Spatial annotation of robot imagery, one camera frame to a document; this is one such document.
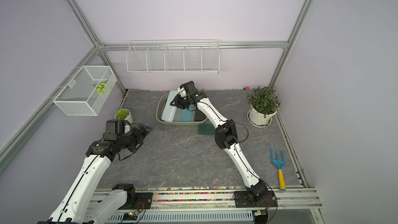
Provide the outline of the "teal ribbed pencil case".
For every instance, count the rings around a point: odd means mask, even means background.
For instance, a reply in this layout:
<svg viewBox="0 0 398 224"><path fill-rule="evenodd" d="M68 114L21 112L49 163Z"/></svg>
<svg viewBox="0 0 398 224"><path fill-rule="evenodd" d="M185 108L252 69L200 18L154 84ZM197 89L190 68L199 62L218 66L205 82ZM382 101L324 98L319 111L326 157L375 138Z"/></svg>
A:
<svg viewBox="0 0 398 224"><path fill-rule="evenodd" d="M195 110L182 110L180 115L181 122L194 122Z"/></svg>

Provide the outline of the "pale blue pencil case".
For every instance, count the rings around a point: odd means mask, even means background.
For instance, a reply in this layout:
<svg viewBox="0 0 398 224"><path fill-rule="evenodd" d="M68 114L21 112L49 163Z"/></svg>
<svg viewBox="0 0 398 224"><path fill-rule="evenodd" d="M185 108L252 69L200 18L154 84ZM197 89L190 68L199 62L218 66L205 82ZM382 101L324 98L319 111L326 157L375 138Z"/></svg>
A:
<svg viewBox="0 0 398 224"><path fill-rule="evenodd" d="M171 103L175 99L176 95L178 94L178 90L172 90L167 96L167 100L164 106L164 110L161 116L161 120L165 122L172 122L174 120L177 107L171 106Z"/></svg>

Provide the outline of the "beige plastic storage box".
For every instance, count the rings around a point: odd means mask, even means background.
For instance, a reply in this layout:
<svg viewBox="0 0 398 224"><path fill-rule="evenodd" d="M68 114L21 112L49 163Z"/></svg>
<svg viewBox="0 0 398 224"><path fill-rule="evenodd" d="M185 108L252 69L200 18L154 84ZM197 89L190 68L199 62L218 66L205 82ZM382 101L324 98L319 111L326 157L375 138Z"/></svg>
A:
<svg viewBox="0 0 398 224"><path fill-rule="evenodd" d="M156 119L157 119L157 121L159 123L162 123L162 124L165 124L165 125L199 125L199 124L205 123L208 120L208 118L206 118L206 120L200 121L200 122L195 122L195 121L194 122L181 122L180 121L180 115L181 115L182 109L177 109L175 117L174 117L174 120L172 122L162 121L161 120L161 116L162 116L162 113L163 113L163 110L164 110L164 106L165 106L168 94L169 93L162 95L160 100L159 100L159 102L158 102L158 105L157 105L157 110L156 110L155 117L156 117ZM196 111L196 109L195 109L195 107L193 105L190 106L189 110L190 111L191 110L195 110Z"/></svg>

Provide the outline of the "dark green pencil case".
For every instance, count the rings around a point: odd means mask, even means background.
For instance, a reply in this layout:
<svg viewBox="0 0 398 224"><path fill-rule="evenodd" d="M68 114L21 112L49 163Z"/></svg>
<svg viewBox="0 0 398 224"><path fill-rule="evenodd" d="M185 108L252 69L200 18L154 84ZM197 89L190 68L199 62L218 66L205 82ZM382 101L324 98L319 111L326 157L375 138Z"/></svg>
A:
<svg viewBox="0 0 398 224"><path fill-rule="evenodd" d="M199 124L198 125L198 135L214 136L215 128L210 123Z"/></svg>

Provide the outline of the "dark grey pencil case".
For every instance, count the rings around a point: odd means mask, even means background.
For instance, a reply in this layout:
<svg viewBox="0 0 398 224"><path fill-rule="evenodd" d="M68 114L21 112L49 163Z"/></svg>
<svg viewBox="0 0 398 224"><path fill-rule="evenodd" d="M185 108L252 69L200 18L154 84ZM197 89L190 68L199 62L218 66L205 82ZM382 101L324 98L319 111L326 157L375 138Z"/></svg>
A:
<svg viewBox="0 0 398 224"><path fill-rule="evenodd" d="M201 112L200 110L195 111L195 115L194 115L195 122L204 121L204 120L206 120L206 118L207 118L206 115L203 112Z"/></svg>

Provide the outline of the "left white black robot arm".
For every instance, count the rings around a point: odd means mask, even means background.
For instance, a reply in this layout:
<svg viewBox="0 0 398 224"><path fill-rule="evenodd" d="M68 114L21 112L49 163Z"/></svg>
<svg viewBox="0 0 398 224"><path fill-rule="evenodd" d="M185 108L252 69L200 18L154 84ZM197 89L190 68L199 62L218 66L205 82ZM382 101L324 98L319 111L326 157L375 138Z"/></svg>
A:
<svg viewBox="0 0 398 224"><path fill-rule="evenodd" d="M89 146L78 176L45 223L104 224L120 208L144 210L146 203L137 198L133 184L117 184L105 200L90 212L87 211L101 178L114 159L119 159L120 152L125 149L135 154L152 130L142 123L107 121L102 138Z"/></svg>

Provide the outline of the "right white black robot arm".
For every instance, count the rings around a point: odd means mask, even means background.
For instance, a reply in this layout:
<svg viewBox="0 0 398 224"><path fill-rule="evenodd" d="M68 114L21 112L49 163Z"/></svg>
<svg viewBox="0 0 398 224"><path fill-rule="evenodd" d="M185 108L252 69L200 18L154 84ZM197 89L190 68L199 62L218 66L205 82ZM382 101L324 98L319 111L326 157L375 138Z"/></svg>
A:
<svg viewBox="0 0 398 224"><path fill-rule="evenodd" d="M253 205L264 203L268 194L267 183L254 171L243 154L238 141L236 122L223 116L204 92L194 90L188 93L182 87L178 88L171 106L188 109L191 105L205 114L215 128L215 142L229 155L237 167L247 190L248 201Z"/></svg>

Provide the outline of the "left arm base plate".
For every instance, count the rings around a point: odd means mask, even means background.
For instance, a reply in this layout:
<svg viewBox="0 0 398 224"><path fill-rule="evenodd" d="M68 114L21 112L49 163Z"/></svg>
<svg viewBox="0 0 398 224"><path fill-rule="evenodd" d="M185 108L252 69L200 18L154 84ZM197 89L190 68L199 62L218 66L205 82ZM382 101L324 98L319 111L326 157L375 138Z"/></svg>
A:
<svg viewBox="0 0 398 224"><path fill-rule="evenodd" d="M119 208L119 210L125 209L137 209L144 210L150 209L152 205L153 194L149 192L144 193L133 193L127 195L126 203Z"/></svg>

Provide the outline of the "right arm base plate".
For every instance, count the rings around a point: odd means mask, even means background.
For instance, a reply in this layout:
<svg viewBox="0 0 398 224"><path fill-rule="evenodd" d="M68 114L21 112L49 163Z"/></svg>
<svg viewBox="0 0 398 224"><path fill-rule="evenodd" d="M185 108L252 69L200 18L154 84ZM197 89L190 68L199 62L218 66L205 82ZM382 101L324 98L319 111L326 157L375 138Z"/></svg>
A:
<svg viewBox="0 0 398 224"><path fill-rule="evenodd" d="M236 208L249 208L249 207L259 207L259 208L269 208L277 206L277 199L274 194L270 191L266 195L257 200L248 191L235 191L233 193L232 199L234 200Z"/></svg>

